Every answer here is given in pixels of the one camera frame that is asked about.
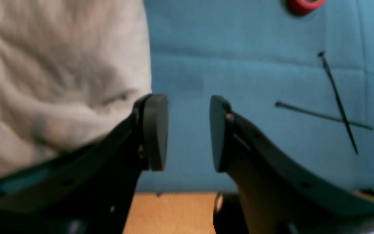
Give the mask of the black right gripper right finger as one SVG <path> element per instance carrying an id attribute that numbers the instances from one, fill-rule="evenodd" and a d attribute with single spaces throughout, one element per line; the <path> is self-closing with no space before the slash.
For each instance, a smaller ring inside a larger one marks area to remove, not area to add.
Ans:
<path id="1" fill-rule="evenodd" d="M 250 234 L 374 234 L 374 201 L 293 161 L 219 95 L 210 129 L 214 168 L 237 185 Z"/>

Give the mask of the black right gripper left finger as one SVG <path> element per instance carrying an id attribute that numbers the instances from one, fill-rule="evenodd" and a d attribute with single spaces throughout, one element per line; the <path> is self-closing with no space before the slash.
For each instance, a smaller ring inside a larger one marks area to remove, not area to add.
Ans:
<path id="1" fill-rule="evenodd" d="M 0 179 L 0 234 L 121 234 L 141 172 L 165 168 L 168 113 L 145 95 L 104 139 Z"/>

